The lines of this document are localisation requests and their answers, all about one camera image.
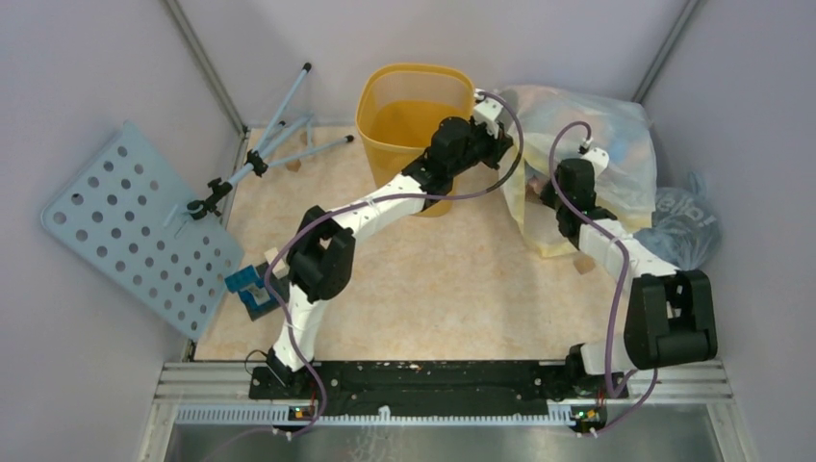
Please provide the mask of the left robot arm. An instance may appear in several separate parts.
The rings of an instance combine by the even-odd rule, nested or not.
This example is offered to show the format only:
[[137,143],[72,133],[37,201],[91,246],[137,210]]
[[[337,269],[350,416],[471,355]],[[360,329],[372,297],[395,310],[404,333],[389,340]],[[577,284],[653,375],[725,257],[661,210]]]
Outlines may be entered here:
[[514,144],[501,125],[448,117],[430,144],[385,186],[330,211],[314,206],[303,216],[281,258],[289,269],[289,293],[279,301],[286,324],[270,349],[272,386],[286,398],[307,389],[305,367],[314,359],[319,325],[328,302],[351,279],[357,246],[390,224],[453,201],[454,179],[483,164],[496,169]]

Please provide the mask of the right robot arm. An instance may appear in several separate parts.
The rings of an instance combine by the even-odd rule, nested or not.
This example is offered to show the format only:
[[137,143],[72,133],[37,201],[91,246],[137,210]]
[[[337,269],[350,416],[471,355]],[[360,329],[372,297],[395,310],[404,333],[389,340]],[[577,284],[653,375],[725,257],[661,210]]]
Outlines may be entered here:
[[609,325],[604,341],[570,348],[564,382],[578,397],[593,394],[603,379],[612,390],[618,372],[703,362],[718,352],[708,276],[657,257],[599,206],[596,168],[586,159],[563,161],[541,194],[555,212],[561,235],[615,277],[612,321],[622,296],[628,297],[622,334]]

